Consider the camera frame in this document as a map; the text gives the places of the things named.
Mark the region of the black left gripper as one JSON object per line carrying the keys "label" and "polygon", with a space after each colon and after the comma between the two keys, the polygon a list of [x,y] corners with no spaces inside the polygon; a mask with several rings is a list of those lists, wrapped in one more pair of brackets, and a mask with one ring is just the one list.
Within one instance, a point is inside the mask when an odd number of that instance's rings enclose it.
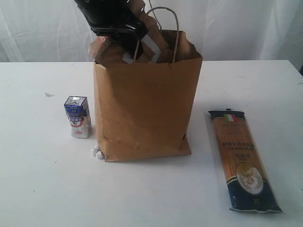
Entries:
{"label": "black left gripper", "polygon": [[126,0],[75,0],[91,30],[98,36],[110,36],[131,57],[137,42],[148,29],[127,6]]}

